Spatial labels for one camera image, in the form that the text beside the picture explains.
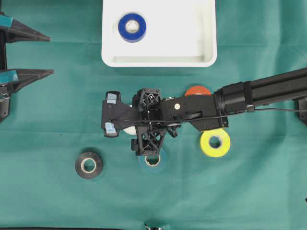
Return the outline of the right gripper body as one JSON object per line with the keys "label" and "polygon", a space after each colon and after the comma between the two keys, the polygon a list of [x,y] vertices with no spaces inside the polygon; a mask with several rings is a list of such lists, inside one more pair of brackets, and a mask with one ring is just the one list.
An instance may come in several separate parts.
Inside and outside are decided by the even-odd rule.
{"label": "right gripper body", "polygon": [[170,120],[170,118],[162,118],[161,115],[161,104],[160,102],[151,105],[147,111],[139,112],[138,111],[138,120],[142,120],[141,124],[149,125],[152,128],[165,128],[166,131],[173,138],[177,137],[177,128],[181,127],[181,124],[172,124],[172,123],[161,123],[161,122],[144,122],[144,120]]}

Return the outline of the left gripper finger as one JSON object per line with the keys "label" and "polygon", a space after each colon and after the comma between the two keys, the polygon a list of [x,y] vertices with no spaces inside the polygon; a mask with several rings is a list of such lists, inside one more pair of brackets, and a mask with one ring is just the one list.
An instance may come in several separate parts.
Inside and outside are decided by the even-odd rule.
{"label": "left gripper finger", "polygon": [[51,38],[28,27],[13,17],[1,14],[0,41],[5,43],[20,41],[50,42]]}
{"label": "left gripper finger", "polygon": [[23,87],[54,74],[53,69],[8,69],[7,75],[0,77],[9,93],[16,93]]}

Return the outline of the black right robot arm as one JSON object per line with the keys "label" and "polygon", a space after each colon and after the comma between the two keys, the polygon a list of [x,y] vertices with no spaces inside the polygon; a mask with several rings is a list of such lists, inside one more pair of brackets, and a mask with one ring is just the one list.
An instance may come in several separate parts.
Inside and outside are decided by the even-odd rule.
{"label": "black right robot arm", "polygon": [[133,97],[132,118],[136,139],[131,149],[137,155],[157,155],[166,133],[177,136],[183,122],[191,123],[198,131],[228,126],[228,116],[254,112],[260,106],[294,100],[300,120],[307,121],[307,70],[287,73],[224,86],[211,95],[188,95],[161,98],[160,93],[142,89]]}

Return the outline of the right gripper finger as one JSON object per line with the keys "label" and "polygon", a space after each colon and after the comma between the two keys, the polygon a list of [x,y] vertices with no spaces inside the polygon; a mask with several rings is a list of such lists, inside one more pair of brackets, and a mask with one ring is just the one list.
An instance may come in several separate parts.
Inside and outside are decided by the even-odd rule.
{"label": "right gripper finger", "polygon": [[161,92],[158,89],[143,88],[137,91],[132,98],[132,107],[139,112],[147,111],[148,108],[161,101]]}
{"label": "right gripper finger", "polygon": [[164,141],[166,130],[151,126],[137,126],[137,137],[131,140],[131,150],[136,156],[158,156]]}

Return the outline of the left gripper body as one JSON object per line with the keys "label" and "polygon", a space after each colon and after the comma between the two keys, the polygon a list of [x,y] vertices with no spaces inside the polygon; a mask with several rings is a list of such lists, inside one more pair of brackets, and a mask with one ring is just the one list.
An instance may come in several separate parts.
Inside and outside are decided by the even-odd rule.
{"label": "left gripper body", "polygon": [[[6,37],[5,33],[0,33],[0,76],[7,75],[7,58],[6,58]],[[2,122],[10,111],[10,93],[5,83],[0,83],[0,121]]]}

